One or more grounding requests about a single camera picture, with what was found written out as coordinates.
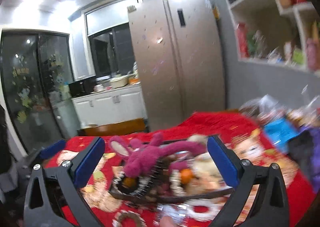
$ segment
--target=white ring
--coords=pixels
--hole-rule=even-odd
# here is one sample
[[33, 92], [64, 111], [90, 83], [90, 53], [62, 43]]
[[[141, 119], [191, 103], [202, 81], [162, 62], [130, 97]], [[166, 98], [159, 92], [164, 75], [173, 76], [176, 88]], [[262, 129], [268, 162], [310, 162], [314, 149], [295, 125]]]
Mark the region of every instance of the white ring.
[[[199, 222], [212, 221], [220, 212], [220, 206], [212, 203], [210, 199], [193, 199], [186, 202], [186, 204], [188, 205], [187, 212], [189, 217]], [[209, 210], [205, 213], [196, 213], [194, 206], [204, 206]]]

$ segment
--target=door frame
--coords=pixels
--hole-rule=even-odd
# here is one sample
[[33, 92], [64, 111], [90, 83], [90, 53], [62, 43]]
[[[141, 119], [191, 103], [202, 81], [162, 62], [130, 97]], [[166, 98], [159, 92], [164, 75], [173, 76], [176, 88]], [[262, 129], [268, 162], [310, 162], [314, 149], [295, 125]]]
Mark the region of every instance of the door frame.
[[[26, 31], [38, 31], [38, 32], [47, 32], [47, 33], [56, 33], [56, 34], [65, 34], [69, 36], [69, 57], [71, 59], [71, 67], [72, 67], [72, 73], [75, 78], [77, 78], [77, 70], [76, 70], [76, 60], [75, 55], [73, 52], [73, 39], [72, 39], [72, 33], [70, 30], [61, 29], [61, 30], [52, 30], [52, 28], [47, 26], [39, 26], [39, 25], [30, 25], [30, 26], [19, 26], [15, 24], [8, 24], [8, 25], [0, 25], [0, 41], [1, 41], [1, 34], [2, 31], [11, 31], [11, 30], [26, 30]], [[16, 151], [11, 150], [13, 155], [15, 157], [25, 157], [27, 156], [27, 149], [25, 148], [25, 145], [21, 141], [21, 137], [19, 135], [19, 132], [17, 131], [15, 125], [12, 123], [11, 115], [8, 111], [8, 107], [6, 105], [6, 97], [4, 96], [3, 92], [3, 86], [2, 86], [2, 80], [0, 79], [0, 104], [5, 109], [5, 115], [6, 115], [6, 123], [8, 127], [9, 134], [12, 136], [14, 144], [16, 145]]]

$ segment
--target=plush rabbit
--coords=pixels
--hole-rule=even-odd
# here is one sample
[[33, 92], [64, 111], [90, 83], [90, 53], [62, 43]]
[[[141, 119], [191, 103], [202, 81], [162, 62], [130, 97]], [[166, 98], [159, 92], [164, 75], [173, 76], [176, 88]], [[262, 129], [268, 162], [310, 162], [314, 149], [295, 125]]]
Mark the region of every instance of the plush rabbit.
[[[193, 156], [205, 153], [207, 147], [203, 143], [193, 141], [177, 141], [171, 144], [159, 147], [163, 142], [162, 133], [153, 135], [148, 145], [143, 145], [140, 140], [132, 139], [130, 141], [131, 150], [125, 141], [119, 136], [114, 136], [109, 141], [109, 146], [114, 152], [122, 157], [126, 163], [124, 173], [127, 177], [135, 178], [139, 175], [147, 175], [152, 167], [161, 157], [167, 157], [179, 151], [189, 151]], [[173, 169], [187, 168], [187, 162], [174, 162], [170, 165], [169, 171]]]

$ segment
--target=microwave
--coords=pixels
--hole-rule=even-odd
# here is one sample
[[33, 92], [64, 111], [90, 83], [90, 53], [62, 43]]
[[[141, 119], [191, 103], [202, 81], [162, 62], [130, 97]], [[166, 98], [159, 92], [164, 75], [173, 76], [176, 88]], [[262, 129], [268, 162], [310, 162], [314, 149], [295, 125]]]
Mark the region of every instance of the microwave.
[[97, 85], [96, 76], [86, 77], [69, 84], [71, 98], [85, 96], [94, 91]]

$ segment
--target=metal screw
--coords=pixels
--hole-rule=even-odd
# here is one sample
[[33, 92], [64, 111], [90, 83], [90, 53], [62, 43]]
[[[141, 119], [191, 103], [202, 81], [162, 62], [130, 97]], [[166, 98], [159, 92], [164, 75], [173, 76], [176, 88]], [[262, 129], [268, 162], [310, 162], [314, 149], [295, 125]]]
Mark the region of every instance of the metal screw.
[[65, 160], [65, 161], [62, 162], [62, 166], [63, 167], [68, 167], [70, 165], [71, 165], [71, 161], [70, 160]]
[[249, 166], [249, 165], [250, 165], [250, 161], [247, 160], [247, 159], [242, 160], [241, 163], [242, 163], [244, 166]]
[[276, 164], [276, 163], [272, 163], [272, 165], [271, 165], [271, 166], [272, 166], [272, 168], [273, 168], [273, 169], [279, 169], [279, 165], [278, 165], [278, 164]]
[[35, 164], [33, 166], [33, 170], [39, 170], [41, 168], [41, 165], [40, 164]]

